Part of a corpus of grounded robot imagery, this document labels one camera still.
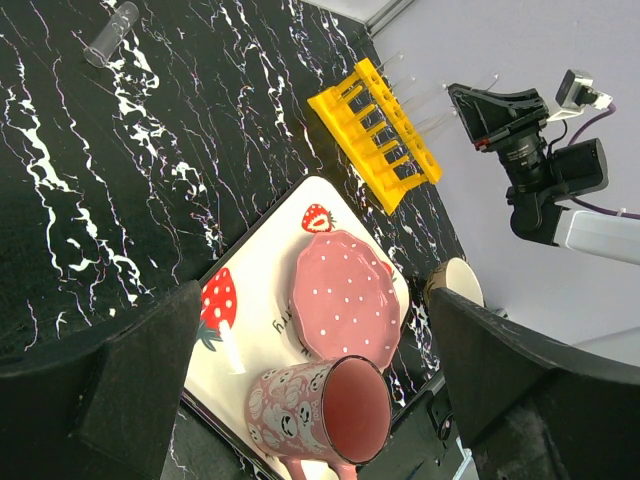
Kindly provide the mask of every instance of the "red strawberry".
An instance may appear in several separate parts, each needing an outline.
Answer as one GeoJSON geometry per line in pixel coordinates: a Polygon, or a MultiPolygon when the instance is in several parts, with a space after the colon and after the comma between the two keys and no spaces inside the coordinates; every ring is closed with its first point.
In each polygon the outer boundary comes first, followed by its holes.
{"type": "Polygon", "coordinates": [[[202,289],[200,318],[207,329],[220,331],[220,323],[233,326],[238,309],[236,287],[228,268],[221,269],[202,289]]]}
{"type": "Polygon", "coordinates": [[[302,228],[310,233],[330,232],[333,229],[333,217],[322,205],[314,203],[302,217],[302,228]]]}
{"type": "Polygon", "coordinates": [[[382,266],[384,267],[384,269],[389,272],[389,275],[391,275],[391,281],[395,283],[396,281],[396,276],[393,273],[393,268],[391,268],[391,265],[389,265],[387,262],[381,262],[382,266]]]}

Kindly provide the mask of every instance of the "pink polka dot plate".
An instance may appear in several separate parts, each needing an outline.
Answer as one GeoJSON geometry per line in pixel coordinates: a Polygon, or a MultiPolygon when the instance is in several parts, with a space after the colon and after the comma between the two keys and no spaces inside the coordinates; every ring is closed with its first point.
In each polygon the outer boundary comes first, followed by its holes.
{"type": "Polygon", "coordinates": [[[372,248],[343,231],[317,233],[296,264],[293,321],[323,359],[362,355],[381,370],[400,342],[400,304],[372,248]]]}

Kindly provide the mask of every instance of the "black marble countertop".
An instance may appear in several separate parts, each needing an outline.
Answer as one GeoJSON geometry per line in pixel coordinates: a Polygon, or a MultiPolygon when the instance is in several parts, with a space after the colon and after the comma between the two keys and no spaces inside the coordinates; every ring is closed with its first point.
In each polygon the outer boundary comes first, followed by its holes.
{"type": "MultiPolygon", "coordinates": [[[[364,29],[296,0],[136,3],[141,19],[105,69],[82,50],[115,0],[0,3],[0,356],[199,278],[320,173],[410,286],[387,372],[399,414],[438,369],[421,287],[463,252],[434,186],[385,215],[306,103],[377,59],[364,29]]],[[[181,408],[167,479],[248,474],[181,408]]]]}

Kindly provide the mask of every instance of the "white tray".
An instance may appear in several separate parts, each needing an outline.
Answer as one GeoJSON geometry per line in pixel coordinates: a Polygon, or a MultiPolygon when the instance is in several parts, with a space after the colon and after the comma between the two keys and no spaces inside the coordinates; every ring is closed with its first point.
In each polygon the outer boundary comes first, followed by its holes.
{"type": "MultiPolygon", "coordinates": [[[[213,342],[215,352],[202,341],[196,343],[185,383],[185,398],[191,407],[254,464],[267,470],[268,476],[277,478],[276,473],[287,480],[290,477],[280,461],[264,455],[251,441],[244,424],[244,403],[259,373],[313,361],[289,322],[291,274],[298,254],[313,235],[302,228],[301,222],[312,204],[331,212],[335,229],[346,230],[368,243],[382,261],[391,265],[401,318],[405,318],[410,299],[404,278],[335,188],[323,178],[312,176],[294,187],[266,214],[266,220],[240,240],[239,248],[234,247],[201,281],[205,285],[221,268],[228,268],[236,288],[237,314],[231,328],[232,342],[213,342]],[[230,347],[233,343],[238,353],[235,359],[230,347]]],[[[309,480],[337,478],[324,463],[303,462],[303,468],[309,480]]]]}

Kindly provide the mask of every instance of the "camera lens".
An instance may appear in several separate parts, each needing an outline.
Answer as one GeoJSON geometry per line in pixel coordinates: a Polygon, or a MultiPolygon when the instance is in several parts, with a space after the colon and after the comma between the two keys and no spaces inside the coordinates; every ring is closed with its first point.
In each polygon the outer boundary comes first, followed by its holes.
{"type": "Polygon", "coordinates": [[[514,139],[508,147],[497,151],[500,163],[518,193],[537,192],[549,184],[551,171],[545,161],[545,146],[545,140],[535,132],[514,139]]]}

